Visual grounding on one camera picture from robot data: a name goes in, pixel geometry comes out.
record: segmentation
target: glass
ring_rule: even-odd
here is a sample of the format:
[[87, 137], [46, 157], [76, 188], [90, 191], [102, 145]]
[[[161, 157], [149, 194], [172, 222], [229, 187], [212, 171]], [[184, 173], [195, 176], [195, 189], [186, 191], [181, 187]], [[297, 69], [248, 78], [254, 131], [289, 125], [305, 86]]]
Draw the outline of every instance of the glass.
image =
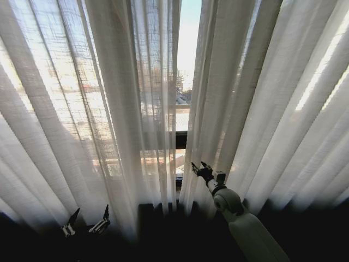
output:
[[176, 131], [187, 131], [201, 0], [182, 0], [176, 82]]
[[179, 199], [184, 173], [185, 149], [176, 149], [176, 197]]

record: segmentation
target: curtain fold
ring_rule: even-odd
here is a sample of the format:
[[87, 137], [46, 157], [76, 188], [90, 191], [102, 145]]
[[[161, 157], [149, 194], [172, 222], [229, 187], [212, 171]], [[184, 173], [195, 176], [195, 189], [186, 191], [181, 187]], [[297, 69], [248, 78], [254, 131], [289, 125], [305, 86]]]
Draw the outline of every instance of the curtain fold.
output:
[[[227, 172], [227, 187], [255, 214], [268, 200], [276, 209], [304, 211], [349, 197], [348, 17], [348, 1], [203, 2], [199, 41], [209, 44], [198, 44], [198, 97], [191, 105], [180, 195], [188, 211], [193, 200], [208, 215], [215, 211], [203, 181], [190, 170], [190, 162], [200, 160]], [[219, 19], [225, 19], [221, 26]], [[233, 45], [230, 36], [244, 44]]]
[[177, 1], [1, 0], [0, 208], [37, 231], [137, 235], [176, 208]]
[[273, 32], [280, 1], [203, 1], [180, 203], [215, 212], [191, 162], [228, 173]]

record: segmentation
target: dark floor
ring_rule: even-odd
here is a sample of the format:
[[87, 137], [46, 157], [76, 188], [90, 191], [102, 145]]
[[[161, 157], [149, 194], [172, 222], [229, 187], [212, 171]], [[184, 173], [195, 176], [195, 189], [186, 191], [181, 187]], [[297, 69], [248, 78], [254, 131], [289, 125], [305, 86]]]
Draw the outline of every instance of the dark floor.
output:
[[[196, 205], [190, 217], [180, 210], [163, 217], [161, 207], [142, 205], [140, 241], [129, 244], [108, 232], [78, 243], [41, 237], [2, 217], [1, 261], [126, 261], [134, 259], [188, 261], [228, 258], [245, 261], [220, 213], [204, 220]], [[336, 209], [294, 213], [264, 206], [258, 216], [292, 261], [349, 261], [349, 202]]]

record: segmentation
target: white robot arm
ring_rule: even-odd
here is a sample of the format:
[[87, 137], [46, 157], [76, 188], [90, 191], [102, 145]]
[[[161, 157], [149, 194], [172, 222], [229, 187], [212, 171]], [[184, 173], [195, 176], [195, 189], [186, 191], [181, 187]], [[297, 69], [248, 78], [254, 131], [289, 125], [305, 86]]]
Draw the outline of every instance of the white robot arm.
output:
[[225, 174], [217, 173], [216, 180], [212, 168], [201, 162], [204, 168], [199, 169], [192, 163], [192, 170], [202, 176], [212, 193], [214, 205], [226, 219], [230, 233], [238, 243], [249, 262], [290, 261], [286, 253], [271, 236], [261, 221], [251, 214], [241, 203], [240, 197], [224, 185]]

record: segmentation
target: white curtain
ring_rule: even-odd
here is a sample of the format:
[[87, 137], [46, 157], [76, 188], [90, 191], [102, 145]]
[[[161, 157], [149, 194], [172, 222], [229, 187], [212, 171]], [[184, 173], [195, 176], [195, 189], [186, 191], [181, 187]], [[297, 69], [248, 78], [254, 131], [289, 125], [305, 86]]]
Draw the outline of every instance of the white curtain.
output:
[[349, 197], [348, 27], [346, 0], [203, 3], [180, 195], [188, 211], [196, 200], [214, 213], [190, 170], [200, 160], [226, 172], [255, 214], [268, 199], [303, 211]]
[[0, 212], [111, 224], [175, 192], [176, 1], [1, 0]]

